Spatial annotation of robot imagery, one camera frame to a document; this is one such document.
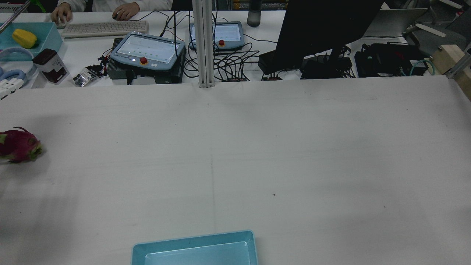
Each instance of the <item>person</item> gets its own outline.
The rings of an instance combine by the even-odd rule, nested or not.
[[[51,13],[51,21],[56,24],[72,19],[73,12],[83,12],[88,0],[59,0],[56,9]],[[94,0],[93,12],[113,11],[117,21],[126,21],[139,11],[168,11],[173,0]]]

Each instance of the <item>teal tray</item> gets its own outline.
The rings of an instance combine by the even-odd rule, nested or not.
[[[59,51],[62,45],[62,38],[59,31],[57,31],[56,24],[53,22],[12,23],[0,34],[0,50],[10,47],[20,47],[11,37],[12,33],[17,28],[29,31],[38,38],[36,44],[29,49],[34,56],[38,55],[45,48]],[[3,57],[1,61],[31,61],[31,58],[25,54],[12,53]]]
[[[131,265],[258,265],[250,230],[136,244]]]

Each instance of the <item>desk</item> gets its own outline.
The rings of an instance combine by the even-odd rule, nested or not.
[[[229,21],[241,21],[242,26],[244,29],[244,33],[254,37],[258,40],[270,40],[270,41],[277,41],[278,35],[280,32],[281,24],[283,22],[284,11],[263,11],[261,15],[261,24],[256,28],[252,28],[247,25],[245,22],[247,20],[247,12],[248,11],[219,11],[218,17],[223,17]],[[149,12],[140,12],[138,15],[135,16],[135,19],[139,19]],[[167,15],[171,15],[172,12],[164,12]],[[186,16],[188,12],[181,12],[177,14],[177,21],[180,21],[184,16]],[[73,22],[72,23],[88,23],[88,22],[110,22],[113,21],[111,18],[111,12],[108,13],[74,13],[73,15]],[[6,14],[0,14],[0,18],[7,19]],[[149,22],[149,34],[152,35],[159,35],[164,27],[166,16],[160,13],[154,12],[150,14],[148,17],[144,18]],[[44,14],[21,14],[16,22],[43,22],[43,21],[50,21],[49,16]],[[178,26],[177,26],[177,36],[185,41],[188,45],[188,19],[185,18]],[[164,37],[173,38],[173,35],[169,32],[166,32]],[[63,45],[58,52],[66,66],[68,67],[69,72],[71,75],[78,74],[85,66],[92,65],[92,64],[99,64],[97,58],[102,55],[104,51],[112,47],[113,39],[115,37],[95,37],[95,38],[78,38],[78,39],[65,39]],[[402,41],[401,39],[379,39],[379,38],[363,38],[361,40],[355,41],[349,46],[352,48],[352,54],[350,57],[353,61],[353,56],[355,51],[361,50],[361,45],[363,43],[372,44],[375,42],[384,43],[387,41]],[[271,50],[274,50],[276,47],[275,43],[270,42],[263,42],[263,41],[254,41],[248,37],[245,37],[245,42],[252,42],[253,43],[253,50],[259,50],[260,54],[265,53]],[[196,57],[196,54],[191,51],[191,56]],[[9,63],[6,64],[6,69],[13,69],[16,67],[17,63]],[[256,81],[260,80],[262,77],[262,72],[260,71],[258,65],[254,64],[245,64],[244,72],[250,80]],[[188,73],[189,75],[197,75],[197,72]],[[299,71],[296,72],[282,72],[280,76],[284,80],[299,80],[301,73]],[[67,77],[61,84],[55,85],[48,83],[46,79],[39,75],[38,78],[35,79],[35,82],[31,82],[26,87],[34,87],[34,88],[49,88],[49,87],[69,87],[73,86],[74,84],[70,81],[72,76]],[[198,78],[187,78],[183,76],[184,83],[194,83],[198,82]],[[133,81],[133,84],[153,84],[154,79],[151,77],[142,78],[139,77]],[[108,85],[125,85],[125,80],[112,80],[109,77],[103,77],[98,82],[94,82],[90,84],[90,86],[108,86]]]
[[[470,117],[444,76],[22,89],[1,130],[46,152],[0,164],[1,263],[252,229],[260,265],[469,265]]]

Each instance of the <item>laptop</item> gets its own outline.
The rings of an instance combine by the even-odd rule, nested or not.
[[[426,8],[380,9],[364,36],[401,36],[425,12]]]

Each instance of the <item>black device box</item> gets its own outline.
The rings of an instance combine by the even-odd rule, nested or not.
[[[115,38],[113,49],[123,40],[123,38]],[[180,54],[177,62],[169,71],[155,71],[141,67],[130,66],[119,63],[110,58],[107,66],[108,75],[111,79],[127,79],[132,80],[138,76],[151,76],[156,84],[177,84],[181,83],[183,78],[182,66],[185,63],[186,49]]]
[[[423,54],[419,49],[404,44],[374,43],[355,54],[358,77],[409,76],[412,66],[420,60]],[[412,75],[423,75],[427,69],[426,63],[419,63]]]

